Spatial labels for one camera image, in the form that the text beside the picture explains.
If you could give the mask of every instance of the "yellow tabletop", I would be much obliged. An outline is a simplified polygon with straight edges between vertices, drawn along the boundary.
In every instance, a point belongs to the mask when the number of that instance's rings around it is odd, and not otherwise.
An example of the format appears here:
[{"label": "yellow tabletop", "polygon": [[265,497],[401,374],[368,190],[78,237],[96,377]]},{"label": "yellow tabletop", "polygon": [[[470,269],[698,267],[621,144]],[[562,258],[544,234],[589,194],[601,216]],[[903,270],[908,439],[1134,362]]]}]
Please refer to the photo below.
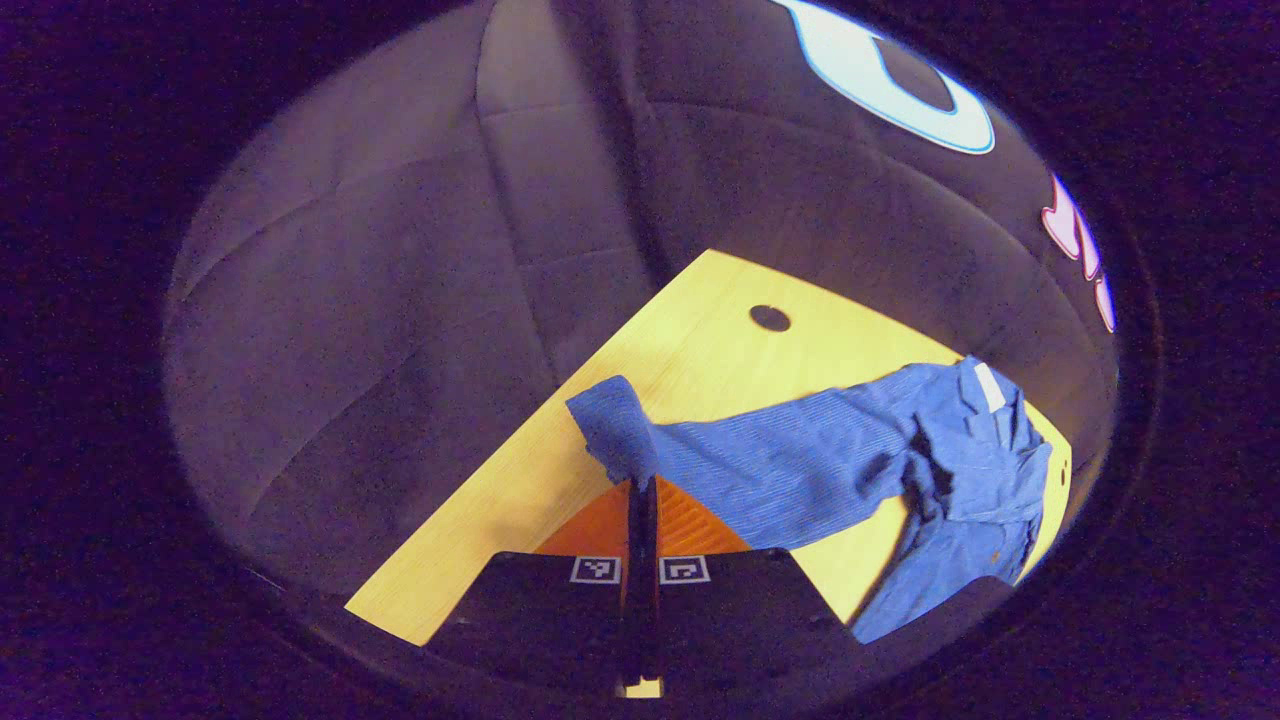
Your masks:
[{"label": "yellow tabletop", "polygon": [[[767,331],[755,305],[786,313]],[[707,251],[667,284],[543,404],[347,602],[352,614],[425,644],[494,552],[532,552],[612,486],[586,454],[564,401],[625,375],[654,423],[719,420],[831,387],[882,378],[911,363],[961,355],[833,292],[769,268]],[[1071,448],[1030,402],[1052,443],[1044,519],[1023,577],[1057,537],[1070,489]],[[887,566],[906,520],[900,497],[864,523],[792,552],[844,619]]]}]

